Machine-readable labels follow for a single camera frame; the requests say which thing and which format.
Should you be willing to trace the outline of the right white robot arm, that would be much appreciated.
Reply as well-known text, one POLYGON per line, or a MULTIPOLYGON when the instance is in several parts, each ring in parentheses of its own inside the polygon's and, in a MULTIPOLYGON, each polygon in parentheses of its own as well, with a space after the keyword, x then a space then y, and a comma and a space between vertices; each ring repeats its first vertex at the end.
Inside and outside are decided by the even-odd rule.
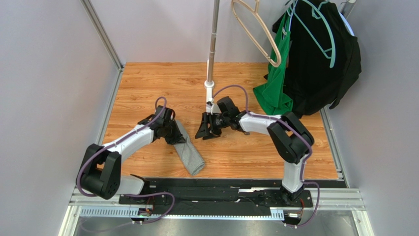
POLYGON ((307 158, 312 154, 314 138, 292 112, 266 116, 247 110, 240 111, 230 97, 217 102, 219 112, 204 112, 196 139, 213 139, 222 134, 222 129, 249 134, 252 132, 270 136, 284 160, 284 177, 281 182, 282 197, 296 200, 304 190, 304 169, 307 158))

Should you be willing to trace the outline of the grey cloth napkin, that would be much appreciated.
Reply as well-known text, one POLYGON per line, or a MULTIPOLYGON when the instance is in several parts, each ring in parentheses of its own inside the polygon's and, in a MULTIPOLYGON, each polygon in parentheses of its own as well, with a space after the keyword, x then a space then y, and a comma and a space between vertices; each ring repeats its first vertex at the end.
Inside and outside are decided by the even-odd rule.
POLYGON ((189 174, 191 176, 196 176, 204 168, 205 161, 192 144, 182 123, 179 120, 176 120, 176 124, 185 139, 185 143, 175 144, 175 150, 189 174))

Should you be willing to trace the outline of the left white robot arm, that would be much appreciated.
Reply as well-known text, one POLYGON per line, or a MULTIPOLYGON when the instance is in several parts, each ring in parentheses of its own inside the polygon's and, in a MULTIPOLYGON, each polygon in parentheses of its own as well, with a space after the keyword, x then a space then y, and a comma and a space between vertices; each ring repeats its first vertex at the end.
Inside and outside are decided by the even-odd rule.
POLYGON ((115 195, 138 196, 146 181, 142 177, 123 176, 121 166, 139 149, 164 138, 168 145, 186 142, 173 109, 158 106, 154 114, 141 120, 129 132, 103 146, 91 144, 76 178, 76 186, 87 197, 110 199, 115 195))

